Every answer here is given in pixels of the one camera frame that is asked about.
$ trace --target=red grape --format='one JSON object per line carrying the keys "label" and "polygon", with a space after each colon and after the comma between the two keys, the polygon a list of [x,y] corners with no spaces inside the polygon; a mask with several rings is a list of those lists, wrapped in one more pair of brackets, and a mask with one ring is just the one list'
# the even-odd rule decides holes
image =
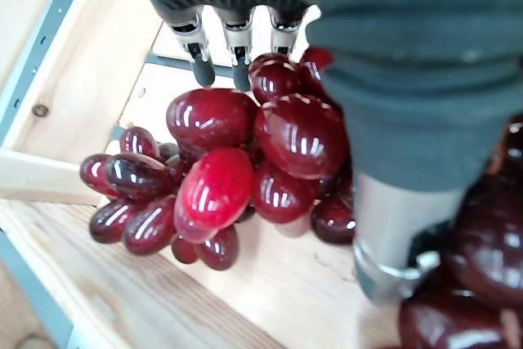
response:
{"label": "red grape", "polygon": [[317,181],[292,177],[267,160],[256,170],[253,204],[267,221],[284,224],[307,214],[317,193]]}
{"label": "red grape", "polygon": [[349,152],[342,116],[314,97],[292,94],[264,104],[255,133],[266,157],[294,177],[332,176]]}
{"label": "red grape", "polygon": [[176,234],[175,200],[174,195],[156,199],[131,220],[123,235],[123,243],[130,253],[150,255],[172,242]]}
{"label": "red grape", "polygon": [[274,64],[274,63],[286,63],[296,67],[296,65],[288,59],[288,57],[281,53],[264,53],[256,59],[254,59],[248,67],[248,74],[254,75],[260,67],[265,64]]}
{"label": "red grape", "polygon": [[94,191],[110,198],[122,198],[124,195],[113,190],[104,176],[105,163],[110,159],[108,154],[93,154],[80,164],[80,178]]}
{"label": "red grape", "polygon": [[239,255],[238,234],[234,226],[228,226],[211,239],[194,246],[203,263],[213,270],[227,270],[233,266]]}
{"label": "red grape", "polygon": [[148,202],[176,190],[165,166],[143,154],[116,154],[105,164],[105,179],[120,194]]}
{"label": "red grape", "polygon": [[122,239],[125,226],[143,206],[130,200],[118,199],[106,204],[91,218],[89,232],[98,243],[117,243]]}
{"label": "red grape", "polygon": [[249,79],[260,104],[301,90],[295,68],[287,63],[265,63]]}
{"label": "red grape", "polygon": [[172,255],[174,255],[177,261],[186,265],[195,263],[198,260],[198,255],[196,255],[194,250],[194,244],[183,240],[180,236],[177,236],[172,242],[171,250]]}
{"label": "red grape", "polygon": [[250,141],[257,105],[235,89],[198,89],[169,106],[167,126],[183,150],[200,157],[217,147]]}
{"label": "red grape", "polygon": [[192,244],[202,243],[218,232],[217,229],[202,228],[195,224],[187,215],[180,198],[177,199],[174,205],[174,226],[178,235]]}
{"label": "red grape", "polygon": [[179,187],[183,179],[186,178],[187,173],[189,173],[190,167],[192,166],[184,159],[181,159],[180,156],[174,155],[165,162],[169,173],[174,181],[175,186]]}
{"label": "red grape", "polygon": [[239,217],[236,219],[236,224],[239,224],[240,222],[247,221],[248,219],[252,218],[256,210],[253,206],[247,206],[243,213],[239,215]]}
{"label": "red grape", "polygon": [[350,244],[355,234],[352,207],[339,195],[330,196],[314,207],[311,214],[312,230],[327,243]]}
{"label": "red grape", "polygon": [[300,59],[298,73],[303,84],[303,91],[330,102],[321,84],[320,71],[333,63],[329,51],[322,48],[307,48]]}
{"label": "red grape", "polygon": [[174,157],[178,154],[178,146],[171,142],[159,143],[158,150],[160,152],[160,161],[165,163],[171,157]]}
{"label": "red grape", "polygon": [[120,136],[120,150],[122,153],[145,154],[153,159],[161,159],[156,140],[142,127],[131,127],[123,131]]}
{"label": "red grape", "polygon": [[178,198],[189,219],[208,229],[236,221],[253,191],[254,171],[247,154],[232,147],[215,149],[193,165]]}
{"label": "red grape", "polygon": [[[436,269],[431,275],[442,271]],[[405,349],[507,347],[499,312],[446,276],[425,284],[403,302],[399,330]]]}
{"label": "red grape", "polygon": [[497,308],[523,307],[521,189],[484,177],[458,214],[447,253],[458,279]]}

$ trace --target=grape bunch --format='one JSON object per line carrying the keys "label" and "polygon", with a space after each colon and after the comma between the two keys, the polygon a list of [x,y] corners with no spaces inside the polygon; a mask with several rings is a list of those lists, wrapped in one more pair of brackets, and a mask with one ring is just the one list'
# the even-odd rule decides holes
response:
{"label": "grape bunch", "polygon": [[523,344],[522,120],[509,122],[492,163],[449,224],[441,265],[401,305],[404,349]]}
{"label": "grape bunch", "polygon": [[288,237],[312,227],[325,242],[350,244],[349,142],[319,75],[330,62],[317,48],[299,63],[259,56],[249,68],[257,102],[227,88],[186,92],[166,113],[176,143],[131,127],[120,154],[87,157],[80,177],[110,199],[91,219],[92,238],[135,255],[170,246],[179,262],[219,271],[239,256],[235,225],[254,213]]}

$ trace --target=gray rubber fingertip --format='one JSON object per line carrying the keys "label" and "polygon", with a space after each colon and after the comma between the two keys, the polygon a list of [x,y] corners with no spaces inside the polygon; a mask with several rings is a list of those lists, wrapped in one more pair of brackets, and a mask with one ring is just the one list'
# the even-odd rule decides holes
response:
{"label": "gray rubber fingertip", "polygon": [[232,76],[235,86],[241,92],[249,92],[251,83],[248,81],[248,65],[243,62],[243,58],[238,59],[238,65],[232,66]]}
{"label": "gray rubber fingertip", "polygon": [[190,62],[196,82],[201,86],[207,87],[214,83],[216,75],[214,74],[214,65],[212,60],[203,61],[201,55],[197,55],[194,62]]}

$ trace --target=robotic hand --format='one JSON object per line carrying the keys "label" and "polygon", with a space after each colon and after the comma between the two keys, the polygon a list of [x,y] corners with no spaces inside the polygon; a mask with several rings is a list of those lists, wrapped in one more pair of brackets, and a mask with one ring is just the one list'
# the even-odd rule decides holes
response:
{"label": "robotic hand", "polygon": [[246,90],[251,10],[271,7],[273,51],[288,53],[307,5],[311,45],[343,108],[355,167],[356,274],[375,302],[408,297],[439,263],[445,223],[478,178],[506,120],[523,109],[523,0],[152,0],[213,81],[201,5],[217,8]]}
{"label": "robotic hand", "polygon": [[214,69],[208,50],[207,36],[202,26],[203,5],[213,6],[221,19],[226,45],[232,60],[235,86],[249,90],[248,65],[252,48],[253,8],[269,6],[271,49],[290,54],[297,31],[308,4],[302,0],[151,0],[171,27],[178,42],[190,56],[191,68],[198,83],[209,86],[214,82]]}

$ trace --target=gray sleeve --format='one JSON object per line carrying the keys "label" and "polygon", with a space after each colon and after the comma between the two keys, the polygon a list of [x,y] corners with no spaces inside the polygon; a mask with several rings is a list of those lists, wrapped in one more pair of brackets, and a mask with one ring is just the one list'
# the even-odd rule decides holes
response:
{"label": "gray sleeve", "polygon": [[471,185],[523,112],[523,0],[307,0],[356,168],[410,190]]}

